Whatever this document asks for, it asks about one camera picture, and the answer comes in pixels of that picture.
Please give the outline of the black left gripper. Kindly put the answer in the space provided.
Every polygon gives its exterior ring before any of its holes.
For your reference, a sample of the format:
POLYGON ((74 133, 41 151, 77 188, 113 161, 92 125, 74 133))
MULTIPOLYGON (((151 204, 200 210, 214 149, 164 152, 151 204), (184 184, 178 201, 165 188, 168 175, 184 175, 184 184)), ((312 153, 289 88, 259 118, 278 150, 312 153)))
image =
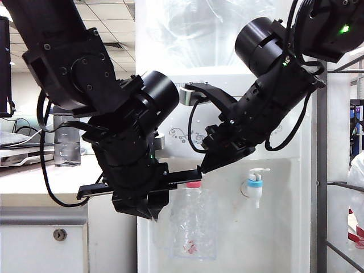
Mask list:
POLYGON ((102 169, 99 178, 103 182, 79 187, 76 196, 82 200, 79 205, 86 203, 92 196, 115 193, 117 199, 113 199, 113 205, 116 212, 149 220, 151 217, 158 220, 160 211, 168 205, 168 191, 176 189, 178 184, 202 179, 200 166, 179 172, 169 172, 167 163, 120 167, 100 163, 99 166, 102 169), (137 203, 126 204, 132 200, 137 203))

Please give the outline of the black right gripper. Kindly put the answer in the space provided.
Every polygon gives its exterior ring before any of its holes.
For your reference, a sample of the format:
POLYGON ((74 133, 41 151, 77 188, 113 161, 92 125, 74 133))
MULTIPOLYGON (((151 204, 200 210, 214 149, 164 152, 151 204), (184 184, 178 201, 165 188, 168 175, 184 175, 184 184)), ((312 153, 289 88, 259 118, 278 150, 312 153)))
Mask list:
POLYGON ((267 138, 267 106, 217 106, 221 123, 206 128, 201 172, 208 173, 235 163, 255 151, 267 138))

